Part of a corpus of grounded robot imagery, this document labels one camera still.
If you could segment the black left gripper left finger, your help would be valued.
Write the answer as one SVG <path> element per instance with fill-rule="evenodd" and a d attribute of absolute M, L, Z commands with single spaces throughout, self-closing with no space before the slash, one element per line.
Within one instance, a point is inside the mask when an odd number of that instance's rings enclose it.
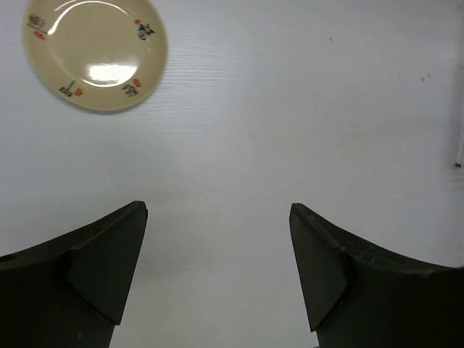
<path fill-rule="evenodd" d="M 108 347 L 123 318 L 147 221 L 146 204 L 134 201 L 1 257 L 1 346 Z"/>

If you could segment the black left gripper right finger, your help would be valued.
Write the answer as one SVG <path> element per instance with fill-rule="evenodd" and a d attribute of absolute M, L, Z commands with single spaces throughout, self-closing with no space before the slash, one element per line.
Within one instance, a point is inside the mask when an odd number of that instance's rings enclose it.
<path fill-rule="evenodd" d="M 461 347 L 463 269 L 360 238 L 300 203 L 289 227 L 310 330 L 321 347 Z"/>

